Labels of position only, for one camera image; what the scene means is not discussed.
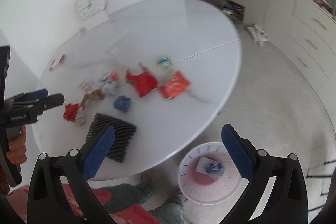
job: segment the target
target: finger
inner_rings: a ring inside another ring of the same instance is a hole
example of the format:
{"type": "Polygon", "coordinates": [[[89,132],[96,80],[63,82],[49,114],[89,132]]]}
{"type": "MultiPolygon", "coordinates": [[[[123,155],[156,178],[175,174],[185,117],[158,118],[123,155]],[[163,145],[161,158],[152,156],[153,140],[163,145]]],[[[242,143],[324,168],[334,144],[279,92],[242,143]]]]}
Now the finger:
{"type": "Polygon", "coordinates": [[[20,150],[24,147],[26,140],[26,136],[24,134],[20,134],[20,136],[18,136],[14,141],[9,143],[9,149],[11,151],[20,150]]]}
{"type": "Polygon", "coordinates": [[[16,159],[16,160],[11,160],[10,162],[12,164],[23,164],[27,161],[27,156],[26,155],[23,155],[21,158],[19,159],[16,159]]]}
{"type": "Polygon", "coordinates": [[[27,128],[26,128],[26,126],[21,126],[20,132],[21,132],[22,135],[25,136],[26,133],[27,133],[27,128]]]}
{"type": "Polygon", "coordinates": [[[9,160],[17,160],[17,159],[21,158],[23,155],[25,155],[26,152],[27,152],[27,148],[26,148],[26,146],[23,146],[19,150],[7,152],[7,158],[9,160]]]}

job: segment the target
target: drawer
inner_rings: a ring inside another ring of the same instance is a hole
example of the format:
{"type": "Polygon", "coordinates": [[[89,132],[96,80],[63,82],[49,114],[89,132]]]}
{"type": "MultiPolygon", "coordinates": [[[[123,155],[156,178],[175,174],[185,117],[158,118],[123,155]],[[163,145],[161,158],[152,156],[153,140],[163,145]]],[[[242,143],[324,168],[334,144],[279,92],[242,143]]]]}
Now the drawer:
{"type": "Polygon", "coordinates": [[[318,63],[327,76],[336,67],[336,55],[312,29],[293,16],[288,34],[318,63]]]}
{"type": "Polygon", "coordinates": [[[310,0],[297,0],[294,14],[312,28],[336,53],[336,22],[310,0]]]}
{"type": "Polygon", "coordinates": [[[327,81],[327,76],[315,60],[293,38],[286,35],[283,43],[277,45],[280,51],[301,71],[314,90],[327,81]]]}

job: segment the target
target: shoe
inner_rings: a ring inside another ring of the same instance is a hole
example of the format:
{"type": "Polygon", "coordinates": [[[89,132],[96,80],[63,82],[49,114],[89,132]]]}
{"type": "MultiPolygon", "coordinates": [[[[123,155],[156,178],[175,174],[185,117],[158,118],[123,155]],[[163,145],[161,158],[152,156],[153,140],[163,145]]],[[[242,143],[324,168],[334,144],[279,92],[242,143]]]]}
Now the shoe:
{"type": "Polygon", "coordinates": [[[143,182],[155,182],[155,172],[153,169],[143,172],[140,176],[140,183],[143,182]]]}
{"type": "Polygon", "coordinates": [[[188,203],[188,201],[189,201],[189,198],[187,198],[187,197],[182,193],[181,190],[178,190],[178,191],[174,194],[173,198],[178,198],[179,200],[181,200],[181,202],[183,203],[183,205],[186,205],[186,204],[188,203]]]}

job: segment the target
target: human hand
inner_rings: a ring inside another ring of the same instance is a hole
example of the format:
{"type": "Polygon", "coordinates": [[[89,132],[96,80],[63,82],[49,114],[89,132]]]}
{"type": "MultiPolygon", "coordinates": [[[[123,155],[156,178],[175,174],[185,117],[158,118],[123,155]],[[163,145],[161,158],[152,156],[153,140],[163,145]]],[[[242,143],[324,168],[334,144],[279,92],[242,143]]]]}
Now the human hand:
{"type": "MultiPolygon", "coordinates": [[[[20,129],[20,136],[9,143],[10,151],[6,156],[12,164],[22,164],[27,161],[25,146],[26,143],[26,126],[22,126],[20,129]]],[[[9,193],[9,184],[4,171],[0,166],[0,191],[4,194],[9,193]]]]}
{"type": "Polygon", "coordinates": [[[7,152],[6,156],[12,164],[22,164],[27,161],[26,140],[26,126],[21,126],[20,136],[8,144],[10,151],[7,152]]]}

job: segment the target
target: drawer handle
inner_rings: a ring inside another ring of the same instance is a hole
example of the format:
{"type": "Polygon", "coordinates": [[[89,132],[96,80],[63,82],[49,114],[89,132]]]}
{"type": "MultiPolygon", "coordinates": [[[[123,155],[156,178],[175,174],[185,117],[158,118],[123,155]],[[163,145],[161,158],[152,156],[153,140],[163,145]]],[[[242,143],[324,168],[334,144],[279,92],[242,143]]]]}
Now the drawer handle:
{"type": "Polygon", "coordinates": [[[319,50],[314,44],[313,44],[313,42],[311,42],[309,39],[306,39],[306,41],[308,42],[308,43],[310,43],[317,51],[319,50]]]}
{"type": "Polygon", "coordinates": [[[314,20],[315,20],[315,22],[317,22],[318,24],[320,24],[320,26],[321,26],[323,29],[328,30],[327,27],[324,26],[318,19],[314,18],[314,20]]]}
{"type": "Polygon", "coordinates": [[[309,67],[307,66],[307,64],[305,62],[302,61],[302,59],[300,57],[297,57],[297,59],[307,68],[309,69],[309,67]]]}

